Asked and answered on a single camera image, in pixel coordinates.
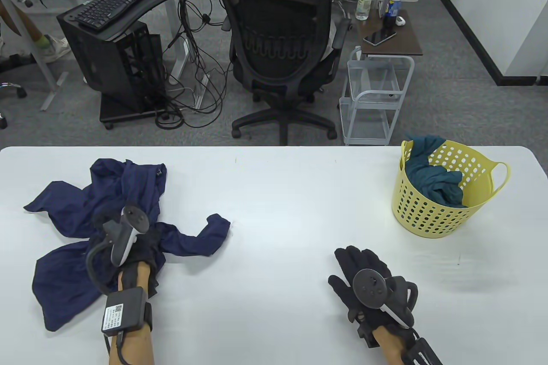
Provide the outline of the person's right hand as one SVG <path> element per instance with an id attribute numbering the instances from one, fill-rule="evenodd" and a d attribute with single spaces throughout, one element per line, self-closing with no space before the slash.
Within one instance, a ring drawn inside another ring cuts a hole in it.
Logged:
<path id="1" fill-rule="evenodd" d="M 411 349 L 416 341 L 414 332 L 404 329 L 388 313 L 382 312 L 380 309 L 366 307 L 358 300 L 352 288 L 355 275 L 362 269 L 372 269 L 383 277 L 390 277 L 391 271 L 387 265 L 372 250 L 359 250 L 355 246 L 337 248 L 334 255 L 345 280 L 331 275 L 328 278 L 328 283 L 348 308 L 348 320 L 351 323 L 359 323 L 358 335 L 360 338 L 366 340 L 369 348 L 378 347 L 381 341 L 380 338 L 373 335 L 373 331 L 383 326 L 390 335 L 397 336 L 403 341 L 406 350 Z"/>

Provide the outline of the person's left hand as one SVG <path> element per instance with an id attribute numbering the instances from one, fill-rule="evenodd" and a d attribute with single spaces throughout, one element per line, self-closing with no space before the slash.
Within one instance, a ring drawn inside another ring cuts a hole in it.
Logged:
<path id="1" fill-rule="evenodd" d="M 122 273 L 124 287 L 137 287 L 138 265 L 149 267 L 147 295 L 156 295 L 156 279 L 162 263 L 160 233 L 151 225 L 147 214 L 129 203 L 121 211 L 98 213 L 92 219 L 100 241 L 86 256 L 86 269 L 92 284 L 103 295 L 112 293 L 111 281 Z"/>

